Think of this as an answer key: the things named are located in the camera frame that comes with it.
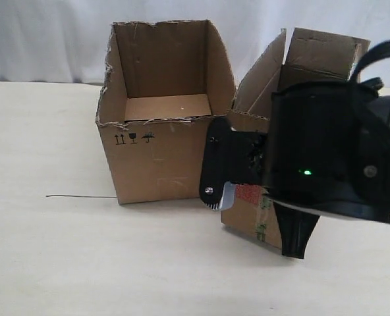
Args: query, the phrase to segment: umbrella symbol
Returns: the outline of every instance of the umbrella symbol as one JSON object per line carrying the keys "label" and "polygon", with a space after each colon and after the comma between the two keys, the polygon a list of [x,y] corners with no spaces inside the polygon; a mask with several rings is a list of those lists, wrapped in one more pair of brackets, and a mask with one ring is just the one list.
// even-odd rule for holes
{"label": "umbrella symbol", "polygon": [[146,143],[150,142],[150,138],[155,138],[153,132],[148,132],[145,135],[143,135],[141,138],[145,138],[147,141]]}

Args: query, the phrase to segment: bolt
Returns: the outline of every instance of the bolt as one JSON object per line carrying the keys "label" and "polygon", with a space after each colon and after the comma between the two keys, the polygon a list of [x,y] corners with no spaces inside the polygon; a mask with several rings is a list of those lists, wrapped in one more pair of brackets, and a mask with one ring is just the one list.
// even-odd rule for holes
{"label": "bolt", "polygon": [[206,188],[206,194],[208,194],[209,196],[212,195],[212,193],[214,192],[213,188],[211,186],[208,186]]}
{"label": "bolt", "polygon": [[365,176],[367,176],[368,178],[373,178],[374,176],[376,176],[378,173],[378,168],[373,166],[373,165],[370,165],[370,166],[366,166],[364,168],[364,174]]}

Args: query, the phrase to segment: printed icon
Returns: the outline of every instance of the printed icon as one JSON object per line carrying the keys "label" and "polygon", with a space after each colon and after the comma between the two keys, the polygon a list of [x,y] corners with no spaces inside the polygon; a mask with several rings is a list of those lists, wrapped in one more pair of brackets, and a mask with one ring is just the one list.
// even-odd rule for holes
{"label": "printed icon", "polygon": [[135,142],[136,133],[129,133],[129,138],[132,140],[132,144],[137,144],[137,142]]}
{"label": "printed icon", "polygon": [[155,138],[155,137],[154,137],[153,132],[148,132],[148,133],[145,133],[145,135],[143,135],[141,138],[145,138],[147,140],[146,143],[149,143],[150,139]]}
{"label": "printed icon", "polygon": [[120,135],[116,134],[115,138],[116,138],[116,145],[126,145],[125,137],[123,136],[123,134],[120,134]]}

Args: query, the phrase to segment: cardboard box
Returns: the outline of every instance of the cardboard box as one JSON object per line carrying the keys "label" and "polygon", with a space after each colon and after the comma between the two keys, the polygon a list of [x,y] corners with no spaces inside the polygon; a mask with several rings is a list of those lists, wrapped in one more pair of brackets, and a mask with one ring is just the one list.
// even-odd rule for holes
{"label": "cardboard box", "polygon": [[[310,80],[346,80],[370,44],[365,39],[296,28],[283,64],[285,41],[283,30],[241,82],[229,113],[237,130],[267,132],[273,92]],[[281,248],[273,204],[264,193],[259,186],[237,186],[235,204],[222,212],[221,221]]]}
{"label": "cardboard box", "polygon": [[208,124],[235,91],[210,21],[114,23],[96,124],[119,203],[198,197]]}

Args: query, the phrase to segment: white tabletop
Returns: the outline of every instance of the white tabletop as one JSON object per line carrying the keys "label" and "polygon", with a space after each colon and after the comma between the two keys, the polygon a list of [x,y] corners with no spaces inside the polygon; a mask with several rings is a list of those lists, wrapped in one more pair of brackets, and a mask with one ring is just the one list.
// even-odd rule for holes
{"label": "white tabletop", "polygon": [[305,260],[198,200],[117,205],[99,87],[0,83],[0,315],[390,315],[390,226],[321,218]]}

